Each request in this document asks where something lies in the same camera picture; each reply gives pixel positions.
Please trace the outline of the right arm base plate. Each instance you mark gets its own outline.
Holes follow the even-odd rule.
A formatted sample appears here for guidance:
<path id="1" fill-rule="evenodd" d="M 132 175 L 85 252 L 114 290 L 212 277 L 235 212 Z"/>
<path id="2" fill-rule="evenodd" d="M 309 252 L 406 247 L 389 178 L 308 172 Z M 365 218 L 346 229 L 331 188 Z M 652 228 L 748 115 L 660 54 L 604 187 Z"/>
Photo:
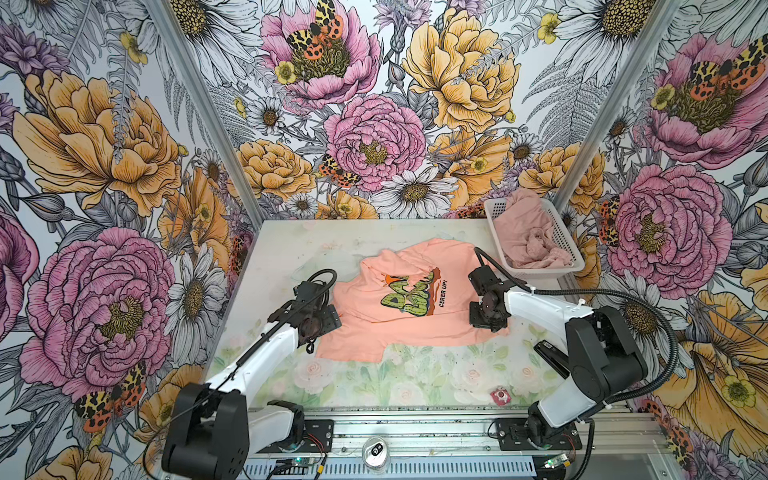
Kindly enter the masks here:
<path id="1" fill-rule="evenodd" d="M 583 444 L 574 423 L 551 427 L 545 421 L 522 417 L 498 418 L 488 431 L 502 451 L 578 451 Z"/>

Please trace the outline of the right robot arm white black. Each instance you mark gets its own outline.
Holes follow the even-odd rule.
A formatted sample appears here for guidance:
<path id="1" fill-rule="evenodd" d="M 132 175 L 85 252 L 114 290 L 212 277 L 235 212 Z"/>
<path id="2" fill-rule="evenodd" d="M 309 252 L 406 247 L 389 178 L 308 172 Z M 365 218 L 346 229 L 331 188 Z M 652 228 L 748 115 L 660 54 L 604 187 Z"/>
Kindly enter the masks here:
<path id="1" fill-rule="evenodd" d="M 647 376 L 647 363 L 618 310 L 570 303 L 560 291 L 546 294 L 511 276 L 502 280 L 494 259 L 478 247 L 474 253 L 479 266 L 468 278 L 478 300 L 469 304 L 470 325 L 498 333 L 511 319 L 521 319 L 558 336 L 565 346 L 537 345 L 537 354 L 564 381 L 528 408 L 523 423 L 504 427 L 496 420 L 492 437 L 529 449 L 557 446 L 575 431 L 576 422 L 603 410 L 615 395 Z"/>

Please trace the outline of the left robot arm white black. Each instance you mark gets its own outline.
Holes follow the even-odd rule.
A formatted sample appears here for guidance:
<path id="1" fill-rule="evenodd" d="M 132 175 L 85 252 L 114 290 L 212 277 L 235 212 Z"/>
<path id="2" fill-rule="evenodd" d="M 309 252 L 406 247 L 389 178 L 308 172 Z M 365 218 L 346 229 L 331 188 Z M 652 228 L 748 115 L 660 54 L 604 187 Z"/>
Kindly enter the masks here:
<path id="1" fill-rule="evenodd" d="M 278 307 L 258 338 L 229 366 L 203 383 L 184 386 L 167 425 L 161 468 L 188 479 L 235 479 L 247 458 L 267 447 L 292 450 L 305 437 L 302 406 L 250 404 L 284 359 L 340 327 L 331 303 L 333 280 L 314 274 Z"/>

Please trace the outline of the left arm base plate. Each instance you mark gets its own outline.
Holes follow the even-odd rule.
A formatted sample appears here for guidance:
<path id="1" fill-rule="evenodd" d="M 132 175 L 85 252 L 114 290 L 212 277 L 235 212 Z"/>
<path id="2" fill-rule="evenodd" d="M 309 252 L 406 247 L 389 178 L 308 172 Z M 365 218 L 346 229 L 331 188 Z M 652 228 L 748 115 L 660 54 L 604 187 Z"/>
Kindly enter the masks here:
<path id="1" fill-rule="evenodd" d="M 330 453 L 334 441 L 335 422 L 330 419 L 306 420 L 300 440 L 273 443 L 259 451 L 260 454 L 325 454 Z"/>

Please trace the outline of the white plastic laundry basket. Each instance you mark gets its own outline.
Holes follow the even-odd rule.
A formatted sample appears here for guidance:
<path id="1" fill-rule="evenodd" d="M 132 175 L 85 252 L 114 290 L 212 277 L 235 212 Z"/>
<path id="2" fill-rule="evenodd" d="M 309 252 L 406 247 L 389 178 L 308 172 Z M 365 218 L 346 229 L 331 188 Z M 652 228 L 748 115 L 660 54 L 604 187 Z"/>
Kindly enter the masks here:
<path id="1" fill-rule="evenodd" d="M 551 202 L 529 191 L 484 202 L 502 266 L 523 279 L 558 279 L 585 267 Z"/>

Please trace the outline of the peach graphic t-shirt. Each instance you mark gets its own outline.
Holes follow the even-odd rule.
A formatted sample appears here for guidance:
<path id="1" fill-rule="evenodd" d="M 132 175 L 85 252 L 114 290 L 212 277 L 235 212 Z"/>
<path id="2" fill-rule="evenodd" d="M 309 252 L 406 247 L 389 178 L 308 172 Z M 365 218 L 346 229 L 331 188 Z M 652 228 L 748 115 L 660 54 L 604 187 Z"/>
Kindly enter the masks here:
<path id="1" fill-rule="evenodd" d="M 332 289 L 341 327 L 320 338 L 315 355 L 379 363 L 390 345 L 462 347 L 508 335 L 469 322 L 477 267 L 472 244 L 445 239 L 362 260 L 358 276 Z"/>

